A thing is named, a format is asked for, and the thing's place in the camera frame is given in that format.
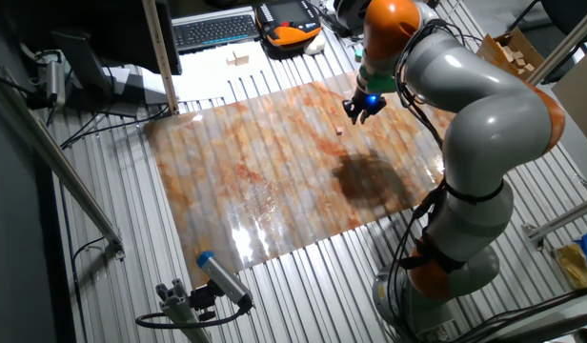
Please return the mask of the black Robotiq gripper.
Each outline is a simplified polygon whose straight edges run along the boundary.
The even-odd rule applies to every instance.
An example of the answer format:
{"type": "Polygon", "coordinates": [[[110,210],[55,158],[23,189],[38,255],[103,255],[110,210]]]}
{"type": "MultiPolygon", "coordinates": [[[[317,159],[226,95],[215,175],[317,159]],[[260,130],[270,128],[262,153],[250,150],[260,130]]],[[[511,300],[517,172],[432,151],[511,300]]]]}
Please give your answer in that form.
{"type": "Polygon", "coordinates": [[[343,100],[342,105],[353,125],[356,124],[358,115],[362,113],[360,124],[363,125],[369,115],[381,111],[387,105],[387,101],[377,94],[356,93],[351,99],[343,100]]]}

